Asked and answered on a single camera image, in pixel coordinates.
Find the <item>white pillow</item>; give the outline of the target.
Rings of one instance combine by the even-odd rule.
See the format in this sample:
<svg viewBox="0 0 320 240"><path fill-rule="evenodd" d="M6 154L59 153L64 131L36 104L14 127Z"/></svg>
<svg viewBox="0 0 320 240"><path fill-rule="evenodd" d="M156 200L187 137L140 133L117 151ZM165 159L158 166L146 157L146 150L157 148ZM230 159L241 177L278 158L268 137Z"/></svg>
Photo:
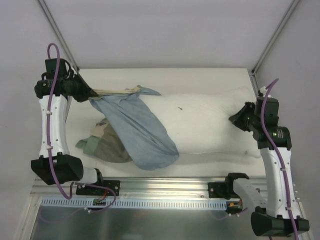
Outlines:
<svg viewBox="0 0 320 240"><path fill-rule="evenodd" d="M261 156L252 135L229 121L253 99L246 87L215 94L143 95L140 99L161 122L179 153Z"/></svg>

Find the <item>patchwork green beige pillowcase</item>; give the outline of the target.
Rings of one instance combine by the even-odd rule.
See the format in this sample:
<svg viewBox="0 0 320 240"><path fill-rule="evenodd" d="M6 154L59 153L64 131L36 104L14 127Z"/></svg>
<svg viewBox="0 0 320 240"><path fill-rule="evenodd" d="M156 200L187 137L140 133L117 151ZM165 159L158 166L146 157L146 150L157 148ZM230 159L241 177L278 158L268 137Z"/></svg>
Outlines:
<svg viewBox="0 0 320 240"><path fill-rule="evenodd" d="M89 98L104 115L90 136L76 143L84 154L109 163L133 162L147 171L172 165L180 154L166 128L140 99L160 93L138 85L121 92L104 92Z"/></svg>

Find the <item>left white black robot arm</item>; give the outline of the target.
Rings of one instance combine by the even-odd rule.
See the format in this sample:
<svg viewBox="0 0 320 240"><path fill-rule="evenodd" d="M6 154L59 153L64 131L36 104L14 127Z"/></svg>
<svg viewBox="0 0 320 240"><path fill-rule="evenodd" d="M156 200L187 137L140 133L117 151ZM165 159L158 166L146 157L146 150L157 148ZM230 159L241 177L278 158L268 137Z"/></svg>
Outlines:
<svg viewBox="0 0 320 240"><path fill-rule="evenodd" d="M77 182L87 184L93 195L104 191L105 184L97 168L85 167L80 158L70 154L66 137L68 98L87 100L93 90L76 74L58 75L57 80L42 79L35 86L42 116L42 139L39 157L31 161L32 171L47 185Z"/></svg>

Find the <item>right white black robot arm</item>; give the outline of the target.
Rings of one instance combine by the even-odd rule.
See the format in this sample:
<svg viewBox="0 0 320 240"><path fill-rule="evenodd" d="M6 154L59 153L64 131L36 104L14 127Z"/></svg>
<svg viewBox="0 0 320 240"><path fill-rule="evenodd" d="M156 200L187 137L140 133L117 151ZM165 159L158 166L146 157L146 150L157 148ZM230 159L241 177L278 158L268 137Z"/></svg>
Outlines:
<svg viewBox="0 0 320 240"><path fill-rule="evenodd" d="M291 175L291 135L278 126L279 102L258 97L246 102L231 123L242 131L252 132L263 160L267 198L264 199L245 173L229 173L225 178L226 198L238 196L251 211L250 224L258 237L290 237L308 232L310 223L301 216Z"/></svg>

